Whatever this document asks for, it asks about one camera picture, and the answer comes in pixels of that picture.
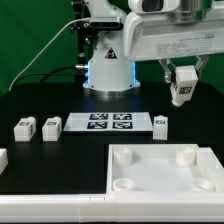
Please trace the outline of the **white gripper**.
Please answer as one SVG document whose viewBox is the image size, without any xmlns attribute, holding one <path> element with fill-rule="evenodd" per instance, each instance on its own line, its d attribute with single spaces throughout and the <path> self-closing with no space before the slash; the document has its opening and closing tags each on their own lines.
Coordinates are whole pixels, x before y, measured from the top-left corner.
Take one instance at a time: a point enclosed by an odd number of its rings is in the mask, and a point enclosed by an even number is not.
<svg viewBox="0 0 224 224">
<path fill-rule="evenodd" d="M 198 78 L 209 56 L 224 52 L 224 9 L 209 11 L 196 23 L 173 23 L 167 14 L 137 15 L 131 12 L 124 25 L 124 55 L 130 61 L 160 60 L 167 83 L 176 81 L 171 58 L 197 56 Z"/>
</svg>

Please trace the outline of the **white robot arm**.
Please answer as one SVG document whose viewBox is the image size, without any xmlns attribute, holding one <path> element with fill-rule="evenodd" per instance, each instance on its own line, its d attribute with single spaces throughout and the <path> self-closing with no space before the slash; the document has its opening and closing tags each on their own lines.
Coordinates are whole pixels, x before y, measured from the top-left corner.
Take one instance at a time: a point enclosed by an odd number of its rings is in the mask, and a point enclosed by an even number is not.
<svg viewBox="0 0 224 224">
<path fill-rule="evenodd" d="M 224 0 L 83 0 L 85 28 L 96 32 L 84 90 L 122 96 L 140 87 L 138 61 L 157 60 L 174 100 L 188 101 L 211 54 L 224 53 Z"/>
</svg>

